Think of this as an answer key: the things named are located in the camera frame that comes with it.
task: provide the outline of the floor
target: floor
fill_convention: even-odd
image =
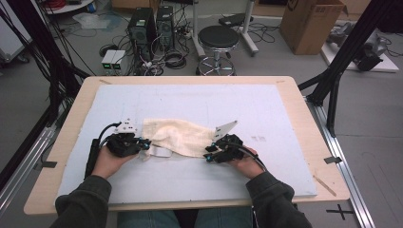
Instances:
[[[67,38],[77,49],[88,66],[97,74],[103,75],[99,48],[111,43],[117,35],[122,35],[126,21],[110,15],[112,28],[105,30],[83,30],[71,24],[71,15],[60,20],[67,29]],[[218,23],[220,16],[201,19],[204,25]],[[277,26],[278,18],[256,17],[254,23]],[[238,75],[289,75],[297,84],[317,76],[326,67],[320,54],[294,55],[284,43],[278,30],[269,31],[265,36],[274,43],[257,43],[259,53],[251,57],[244,43],[231,52],[231,61]],[[392,44],[389,49],[401,51],[403,38],[398,34],[381,34]],[[252,34],[253,40],[259,37]],[[167,69],[163,75],[195,75],[197,53],[191,42],[187,43],[190,52],[187,65],[180,70]],[[391,57],[403,68],[402,57]],[[74,63],[83,70],[86,66],[73,54]],[[48,106],[48,82],[42,77],[36,64],[31,61],[22,64],[12,62],[0,69],[0,148],[3,168],[31,128]],[[336,111],[336,137],[341,145],[347,163],[377,227],[403,227],[403,71],[397,73],[344,72],[339,88]],[[302,91],[308,95],[313,88]],[[0,218],[0,227],[46,227],[54,215],[32,217],[23,212],[23,207],[39,171],[32,170],[28,179],[16,194],[7,211]],[[314,227],[359,227],[350,202],[300,203],[298,209],[304,212]],[[116,214],[110,213],[107,227],[115,227]]]

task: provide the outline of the chair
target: chair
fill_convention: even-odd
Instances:
[[[214,52],[214,56],[205,57],[199,62],[197,75],[236,75],[234,65],[228,60],[231,58],[228,51],[236,48],[240,42],[236,31],[224,26],[210,26],[199,32],[198,39],[203,48]],[[228,59],[220,57],[221,52],[225,52]]]

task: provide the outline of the metal frame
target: metal frame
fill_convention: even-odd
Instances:
[[[209,60],[212,60],[212,62],[213,62],[211,65],[207,63]],[[230,67],[221,67],[222,61],[226,62]],[[209,67],[209,70],[204,72],[202,70],[202,66]],[[235,75],[235,67],[232,64],[232,62],[226,58],[220,57],[219,52],[214,52],[214,57],[205,57],[204,59],[202,59],[199,62],[198,69],[199,69],[200,74],[203,76],[209,75],[210,73],[214,73],[214,72],[216,72],[220,76],[223,76],[223,75],[234,76]],[[228,71],[229,73],[225,73],[222,75],[221,74],[222,71]]]
[[[14,171],[9,181],[0,193],[0,218],[4,215],[12,199],[17,194],[20,187],[27,179],[30,171],[41,157],[42,153],[48,147],[51,139],[56,132],[56,124],[45,127],[39,137],[36,139],[28,154],[21,161],[18,168]]]
[[[326,112],[322,106],[314,106],[311,103],[307,103],[308,107],[311,109],[313,116],[317,120],[317,126],[321,130],[322,136],[329,146],[332,155],[336,158],[341,158],[342,162],[336,164],[341,176],[346,181],[346,184],[350,190],[350,202],[355,210],[356,218],[361,227],[363,228],[375,228],[373,219],[368,211],[367,205],[359,192],[358,186],[355,183],[354,176],[350,170],[349,164],[344,157],[343,151],[341,150],[340,144],[337,138],[333,137],[331,132],[326,126]]]
[[[372,0],[329,67],[316,77],[298,85],[299,90],[303,90],[317,84],[314,92],[307,96],[308,102],[317,106],[322,106],[323,100],[330,93],[326,126],[332,137],[336,136],[336,103],[341,76],[395,2],[397,0]]]

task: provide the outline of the desktop computer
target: desktop computer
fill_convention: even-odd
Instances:
[[[157,31],[160,49],[168,50],[175,47],[174,10],[171,6],[159,6],[157,11]]]
[[[134,50],[140,52],[145,61],[151,61],[157,48],[157,30],[152,8],[134,9],[127,30]]]

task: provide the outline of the jeans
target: jeans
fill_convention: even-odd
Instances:
[[[180,228],[172,210],[118,213],[118,228]],[[200,209],[195,228],[252,228],[251,207]]]

